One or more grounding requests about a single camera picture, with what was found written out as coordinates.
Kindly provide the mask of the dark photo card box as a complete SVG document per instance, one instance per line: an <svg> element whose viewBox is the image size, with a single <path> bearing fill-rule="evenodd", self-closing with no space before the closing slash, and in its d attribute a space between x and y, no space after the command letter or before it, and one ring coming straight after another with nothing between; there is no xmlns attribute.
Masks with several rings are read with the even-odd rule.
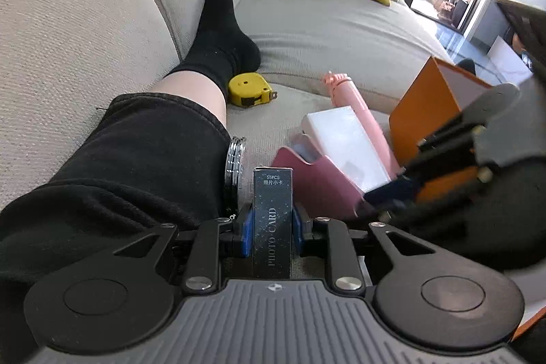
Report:
<svg viewBox="0 0 546 364"><path fill-rule="evenodd" d="M255 168L253 270L257 279L291 278L292 195L291 168Z"/></svg>

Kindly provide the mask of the silver round compact mirror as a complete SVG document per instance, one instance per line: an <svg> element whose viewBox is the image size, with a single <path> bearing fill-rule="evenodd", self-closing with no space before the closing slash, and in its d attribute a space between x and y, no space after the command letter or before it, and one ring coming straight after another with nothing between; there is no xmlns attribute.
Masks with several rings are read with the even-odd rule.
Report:
<svg viewBox="0 0 546 364"><path fill-rule="evenodd" d="M239 188L243 177L243 157L246 149L245 137L233 137L228 148L225 163L225 185Z"/></svg>

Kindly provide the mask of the pink selfie stick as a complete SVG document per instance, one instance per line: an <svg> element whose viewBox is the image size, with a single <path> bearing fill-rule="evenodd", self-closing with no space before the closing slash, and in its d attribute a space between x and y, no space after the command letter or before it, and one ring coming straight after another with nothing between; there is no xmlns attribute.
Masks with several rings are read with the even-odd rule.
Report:
<svg viewBox="0 0 546 364"><path fill-rule="evenodd" d="M350 106L355 112L360 124L364 128L374 146L377 155L385 167L390 178L394 178L401 170L384 133L372 115L358 88L347 74L329 72L322 77L323 83L329 90L329 96L335 107Z"/></svg>

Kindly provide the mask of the yellow tape measure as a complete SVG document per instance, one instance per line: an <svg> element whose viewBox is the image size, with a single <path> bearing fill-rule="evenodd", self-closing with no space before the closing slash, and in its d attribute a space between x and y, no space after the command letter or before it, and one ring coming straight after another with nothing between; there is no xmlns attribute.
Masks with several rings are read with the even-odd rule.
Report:
<svg viewBox="0 0 546 364"><path fill-rule="evenodd" d="M242 73L229 82L229 102L242 108L270 103L278 93L258 73Z"/></svg>

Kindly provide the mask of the orange cardboard box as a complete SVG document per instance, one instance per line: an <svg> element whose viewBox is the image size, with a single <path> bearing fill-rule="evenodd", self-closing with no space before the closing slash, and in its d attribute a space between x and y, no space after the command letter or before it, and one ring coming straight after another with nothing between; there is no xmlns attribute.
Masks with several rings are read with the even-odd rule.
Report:
<svg viewBox="0 0 546 364"><path fill-rule="evenodd" d="M480 97L490 84L436 57L430 57L390 114L393 153L401 166L418 153L417 144L441 128ZM476 167L430 180L413 201L427 202L444 196L476 178Z"/></svg>

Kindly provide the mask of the person left leg black sock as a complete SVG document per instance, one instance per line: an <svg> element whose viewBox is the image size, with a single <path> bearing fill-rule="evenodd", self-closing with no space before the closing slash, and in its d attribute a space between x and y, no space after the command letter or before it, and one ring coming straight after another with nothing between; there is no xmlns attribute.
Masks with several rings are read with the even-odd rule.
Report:
<svg viewBox="0 0 546 364"><path fill-rule="evenodd" d="M194 229L228 206L229 83L261 63L232 0L204 0L185 59L145 92L117 96L44 185L1 213L1 359L35 349L23 300L40 279L159 223Z"/></svg>

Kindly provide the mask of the beige fabric sofa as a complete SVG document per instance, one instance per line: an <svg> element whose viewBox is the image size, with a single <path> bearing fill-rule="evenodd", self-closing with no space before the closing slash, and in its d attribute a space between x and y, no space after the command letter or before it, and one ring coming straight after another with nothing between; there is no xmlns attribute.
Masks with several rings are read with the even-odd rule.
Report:
<svg viewBox="0 0 546 364"><path fill-rule="evenodd" d="M233 0L274 102L230 108L248 168L268 165L302 118L329 106L322 77L349 75L378 121L431 57L435 35L403 3ZM45 183L109 103L147 90L187 54L204 0L1 0L1 201Z"/></svg>

